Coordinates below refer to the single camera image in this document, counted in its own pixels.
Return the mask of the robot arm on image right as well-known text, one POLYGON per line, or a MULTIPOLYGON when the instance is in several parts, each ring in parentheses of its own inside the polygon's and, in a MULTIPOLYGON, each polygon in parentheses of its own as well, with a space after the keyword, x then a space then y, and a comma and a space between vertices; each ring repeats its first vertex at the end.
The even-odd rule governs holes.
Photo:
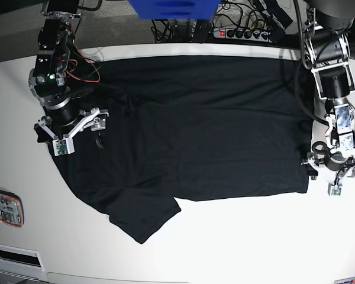
POLYGON ((325 102, 325 140, 312 146, 308 163, 315 170, 324 166, 334 173, 329 182, 339 186, 355 169, 355 118, 347 97, 355 90, 349 58, 347 30, 355 20, 355 1, 307 1, 307 22, 302 22, 294 2, 301 49, 300 67, 311 71, 319 98, 325 102))

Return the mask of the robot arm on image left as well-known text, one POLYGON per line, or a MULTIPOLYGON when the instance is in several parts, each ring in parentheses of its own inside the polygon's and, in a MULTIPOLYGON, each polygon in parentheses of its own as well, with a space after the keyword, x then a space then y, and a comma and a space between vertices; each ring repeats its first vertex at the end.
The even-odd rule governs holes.
POLYGON ((34 129, 40 142, 53 146, 55 156, 72 154, 73 138, 79 132, 104 130, 109 115, 98 107, 82 110, 76 102, 101 80, 96 60, 76 47, 77 28, 72 21, 82 18, 83 9, 79 1, 45 1, 41 8, 46 20, 28 86, 45 112, 34 129))

